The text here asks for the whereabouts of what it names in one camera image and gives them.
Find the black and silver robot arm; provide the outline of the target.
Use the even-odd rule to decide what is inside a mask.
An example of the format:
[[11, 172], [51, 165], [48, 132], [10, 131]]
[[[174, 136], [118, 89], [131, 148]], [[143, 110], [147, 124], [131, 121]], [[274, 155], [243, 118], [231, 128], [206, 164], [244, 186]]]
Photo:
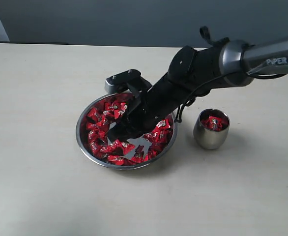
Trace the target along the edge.
[[183, 109], [212, 89], [245, 87], [253, 79], [276, 79], [288, 74], [288, 37], [252, 45], [243, 40], [213, 41], [207, 27], [200, 29], [209, 48], [181, 48], [167, 72], [155, 83], [130, 69], [106, 79], [108, 94], [131, 91], [133, 99], [124, 115], [108, 131], [110, 141], [135, 139], [154, 129], [168, 114]]

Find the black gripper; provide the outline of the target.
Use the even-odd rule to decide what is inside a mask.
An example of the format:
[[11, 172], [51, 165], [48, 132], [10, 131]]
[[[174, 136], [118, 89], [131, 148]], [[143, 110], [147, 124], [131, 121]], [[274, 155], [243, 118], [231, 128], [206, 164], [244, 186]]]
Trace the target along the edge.
[[136, 139], [152, 131], [159, 121], [183, 104], [195, 88], [194, 75], [165, 74], [148, 92], [128, 104], [122, 118], [108, 131], [109, 140]]

